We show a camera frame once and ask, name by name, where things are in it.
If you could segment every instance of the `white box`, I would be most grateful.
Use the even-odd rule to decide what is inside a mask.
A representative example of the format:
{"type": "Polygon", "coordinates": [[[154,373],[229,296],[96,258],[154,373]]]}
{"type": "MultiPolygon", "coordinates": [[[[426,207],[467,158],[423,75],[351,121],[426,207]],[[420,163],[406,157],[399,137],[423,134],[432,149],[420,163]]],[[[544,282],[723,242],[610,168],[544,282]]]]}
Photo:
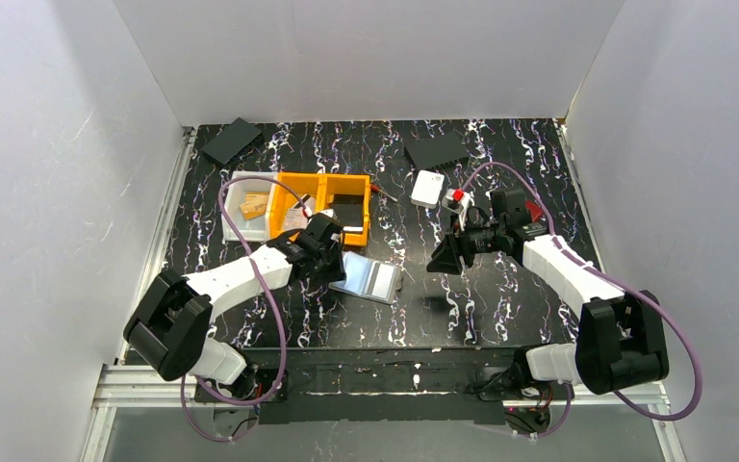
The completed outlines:
{"type": "MultiPolygon", "coordinates": [[[[277,177],[277,173],[273,171],[235,171],[231,178],[240,176],[265,176],[266,178],[277,177]]],[[[273,202],[273,188],[276,185],[269,181],[262,180],[242,180],[228,187],[228,193],[225,195],[225,210],[237,225],[246,241],[250,243],[263,243],[270,239],[270,204],[273,202]],[[261,217],[254,219],[244,219],[240,205],[244,200],[245,193],[268,193],[268,212],[261,217]]],[[[228,225],[228,221],[219,214],[222,220],[222,240],[223,241],[239,241],[234,230],[228,225]]]]}
{"type": "Polygon", "coordinates": [[[429,170],[421,170],[418,172],[418,178],[415,180],[415,187],[412,189],[412,203],[434,209],[441,200],[441,193],[444,190],[444,180],[446,178],[440,174],[429,170]]]}

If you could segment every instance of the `red component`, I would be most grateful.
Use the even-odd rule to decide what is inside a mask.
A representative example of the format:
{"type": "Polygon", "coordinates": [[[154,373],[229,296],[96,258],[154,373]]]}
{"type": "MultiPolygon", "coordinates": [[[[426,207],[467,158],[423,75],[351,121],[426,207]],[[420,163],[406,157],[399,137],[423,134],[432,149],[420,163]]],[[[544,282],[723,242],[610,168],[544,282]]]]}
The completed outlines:
{"type": "Polygon", "coordinates": [[[525,201],[525,207],[528,208],[528,212],[531,213],[531,222],[537,222],[543,216],[543,209],[539,205],[531,202],[530,200],[525,201]]]}

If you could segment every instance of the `small black object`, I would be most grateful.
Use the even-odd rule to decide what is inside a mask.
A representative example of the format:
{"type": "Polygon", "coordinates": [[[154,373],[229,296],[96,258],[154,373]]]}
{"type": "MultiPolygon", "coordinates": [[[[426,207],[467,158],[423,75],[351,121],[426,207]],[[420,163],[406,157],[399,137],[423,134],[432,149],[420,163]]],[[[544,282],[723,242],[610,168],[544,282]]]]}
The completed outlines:
{"type": "Polygon", "coordinates": [[[418,170],[454,166],[469,158],[469,151],[456,133],[409,142],[403,149],[418,170]]]}
{"type": "Polygon", "coordinates": [[[211,161],[224,166],[241,155],[248,146],[261,144],[264,140],[262,130],[237,118],[223,128],[216,138],[205,143],[200,151],[211,161]]]}

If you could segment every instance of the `wire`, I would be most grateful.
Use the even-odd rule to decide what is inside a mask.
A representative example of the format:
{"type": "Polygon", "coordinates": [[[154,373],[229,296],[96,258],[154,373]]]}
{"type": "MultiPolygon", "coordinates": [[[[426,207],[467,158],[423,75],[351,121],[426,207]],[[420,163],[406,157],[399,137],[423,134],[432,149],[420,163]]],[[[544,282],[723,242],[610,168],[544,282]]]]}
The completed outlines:
{"type": "Polygon", "coordinates": [[[553,389],[551,387],[548,387],[548,401],[546,401],[545,405],[540,408],[540,410],[548,409],[550,406],[550,402],[553,401],[553,389]]]}
{"type": "Polygon", "coordinates": [[[241,422],[240,422],[240,424],[239,424],[239,425],[237,425],[237,427],[236,427],[236,428],[234,428],[234,432],[233,432],[233,433],[231,433],[231,438],[233,438],[233,437],[237,436],[237,433],[239,433],[239,431],[240,431],[240,428],[242,428],[242,425],[243,425],[244,423],[246,423],[246,422],[254,422],[254,421],[258,421],[258,420],[259,420],[259,419],[258,419],[258,418],[256,418],[256,417],[250,417],[250,418],[247,418],[247,419],[245,419],[245,420],[241,421],[241,422]]]}
{"type": "Polygon", "coordinates": [[[528,423],[526,419],[523,419],[522,417],[518,416],[516,413],[513,413],[513,412],[506,412],[505,415],[508,417],[517,419],[521,423],[519,426],[521,427],[522,431],[527,431],[528,433],[534,433],[533,425],[528,423]]]}
{"type": "Polygon", "coordinates": [[[191,415],[191,411],[189,410],[188,404],[186,403],[186,377],[184,375],[180,379],[180,405],[183,407],[183,413],[186,415],[186,420],[188,421],[191,428],[193,428],[193,431],[195,431],[199,436],[205,438],[206,440],[213,441],[215,443],[227,443],[229,441],[237,441],[241,438],[244,438],[248,434],[250,434],[250,432],[253,431],[254,428],[256,428],[256,426],[254,425],[248,428],[245,431],[245,433],[239,436],[236,436],[237,431],[234,431],[234,434],[229,437],[214,436],[206,432],[202,428],[200,428],[199,424],[194,420],[193,416],[191,415]]]}
{"type": "MultiPolygon", "coordinates": [[[[550,436],[556,430],[558,430],[562,426],[562,424],[565,423],[565,420],[568,419],[568,414],[571,412],[571,401],[573,399],[573,387],[571,387],[571,384],[568,384],[568,383],[564,384],[564,387],[565,387],[565,392],[566,392],[566,395],[567,395],[566,398],[565,398],[565,410],[562,411],[562,416],[559,418],[559,421],[557,421],[553,426],[551,426],[548,430],[546,430],[546,431],[544,431],[542,433],[531,432],[531,433],[529,433],[527,435],[521,435],[521,436],[523,436],[525,438],[531,438],[533,435],[537,435],[537,438],[542,438],[542,437],[550,436]]],[[[514,416],[514,414],[512,414],[512,413],[506,413],[506,415],[514,416]]],[[[512,433],[510,431],[503,431],[503,430],[499,430],[499,429],[496,429],[496,428],[490,428],[488,426],[475,425],[473,423],[471,423],[471,426],[473,426],[475,428],[480,428],[480,429],[483,429],[483,430],[486,430],[486,431],[491,431],[492,433],[499,433],[501,435],[508,435],[508,436],[513,436],[514,435],[514,433],[512,433]]]]}
{"type": "Polygon", "coordinates": [[[477,388],[477,389],[470,389],[470,390],[468,391],[468,393],[470,393],[470,394],[472,394],[472,395],[479,395],[479,394],[481,394],[481,393],[485,392],[485,391],[486,391],[486,390],[488,390],[488,389],[489,389],[489,388],[490,388],[490,387],[491,387],[492,385],[494,385],[495,383],[497,383],[497,381],[498,381],[498,380],[499,380],[499,379],[500,379],[500,378],[501,378],[501,377],[502,377],[502,376],[503,376],[503,375],[504,375],[504,374],[505,374],[506,372],[508,372],[508,370],[507,370],[507,369],[506,369],[506,370],[503,370],[503,371],[500,371],[500,372],[498,372],[498,373],[496,373],[496,374],[492,375],[492,378],[490,378],[490,379],[489,379],[489,380],[488,380],[488,381],[487,381],[487,382],[486,382],[485,384],[483,384],[483,385],[482,385],[481,387],[479,387],[479,388],[477,388]]]}
{"type": "MultiPolygon", "coordinates": [[[[466,180],[466,182],[463,183],[463,186],[461,187],[461,190],[467,189],[469,187],[469,184],[471,184],[471,180],[473,180],[480,173],[480,171],[483,170],[483,168],[486,168],[486,167],[494,167],[494,166],[503,167],[503,168],[507,169],[508,171],[510,171],[511,173],[513,173],[514,176],[516,176],[517,179],[520,180],[520,182],[522,183],[522,185],[525,186],[525,188],[531,192],[531,195],[534,196],[534,200],[537,201],[537,204],[540,206],[540,208],[543,210],[543,214],[546,216],[546,220],[548,221],[548,232],[550,233],[551,236],[553,236],[552,241],[553,241],[554,245],[556,245],[556,247],[560,249],[560,251],[562,252],[562,254],[565,255],[569,260],[571,260],[572,262],[574,262],[574,263],[576,263],[576,264],[578,264],[580,266],[584,265],[585,262],[583,262],[579,258],[576,258],[575,255],[573,255],[568,249],[566,249],[562,244],[559,243],[559,241],[558,241],[559,236],[556,234],[556,228],[554,227],[553,218],[551,217],[551,214],[548,211],[548,207],[546,207],[546,204],[543,203],[543,199],[540,197],[539,193],[536,192],[531,187],[531,185],[529,185],[528,182],[525,181],[525,179],[522,178],[522,176],[516,170],[514,170],[511,166],[509,166],[507,164],[504,164],[502,162],[496,162],[496,161],[491,161],[491,162],[483,163],[482,165],[480,165],[480,167],[476,168],[471,173],[471,175],[466,180]]],[[[690,398],[690,401],[684,407],[684,409],[681,409],[680,411],[678,411],[678,412],[676,412],[674,414],[665,415],[665,414],[655,414],[655,413],[652,413],[649,410],[644,409],[643,407],[641,407],[638,404],[636,404],[633,401],[631,401],[622,392],[620,392],[620,391],[617,390],[617,391],[615,391],[613,393],[617,397],[619,397],[619,399],[621,399],[622,401],[624,401],[625,404],[627,404],[628,406],[630,406],[630,408],[632,408],[634,411],[638,412],[639,414],[641,414],[641,415],[643,415],[645,417],[648,417],[650,419],[654,419],[654,420],[657,420],[657,421],[666,421],[666,422],[679,421],[679,420],[684,419],[685,417],[689,416],[690,414],[692,414],[693,411],[695,411],[696,408],[698,407],[699,402],[701,401],[701,395],[703,394],[703,371],[701,369],[701,362],[699,361],[699,356],[696,353],[696,350],[695,350],[695,347],[693,346],[693,343],[690,342],[690,340],[687,338],[687,335],[684,333],[684,331],[681,330],[681,328],[678,326],[678,324],[675,322],[675,320],[666,311],[664,311],[664,309],[661,307],[661,305],[659,305],[658,303],[656,303],[650,297],[642,294],[638,290],[630,287],[628,284],[620,281],[619,279],[617,279],[617,278],[615,278],[613,276],[609,276],[609,275],[601,272],[600,270],[598,270],[596,268],[593,268],[592,266],[583,266],[583,268],[586,271],[588,271],[591,274],[593,274],[594,276],[598,277],[599,279],[602,279],[602,280],[604,280],[606,282],[609,282],[609,283],[611,283],[611,284],[613,284],[613,285],[615,285],[617,287],[620,287],[621,289],[623,289],[628,294],[633,295],[637,299],[641,300],[643,303],[647,304],[650,308],[652,308],[653,311],[655,311],[658,314],[658,316],[660,316],[661,319],[664,320],[664,322],[666,322],[670,326],[670,328],[672,328],[672,330],[675,333],[675,335],[678,337],[678,339],[684,345],[684,349],[687,350],[687,356],[689,356],[690,363],[693,366],[693,376],[695,377],[695,383],[694,383],[694,386],[693,386],[693,395],[690,398]]]]}

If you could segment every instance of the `small white box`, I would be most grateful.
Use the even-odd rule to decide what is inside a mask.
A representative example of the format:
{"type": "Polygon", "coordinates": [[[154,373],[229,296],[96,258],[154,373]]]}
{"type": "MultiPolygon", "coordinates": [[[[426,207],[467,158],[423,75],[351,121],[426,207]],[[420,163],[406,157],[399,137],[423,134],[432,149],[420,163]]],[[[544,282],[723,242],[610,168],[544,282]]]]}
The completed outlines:
{"type": "Polygon", "coordinates": [[[440,174],[429,170],[421,170],[418,172],[418,178],[415,180],[415,187],[412,189],[412,203],[434,209],[441,200],[441,193],[444,190],[444,180],[446,178],[440,174]]]}

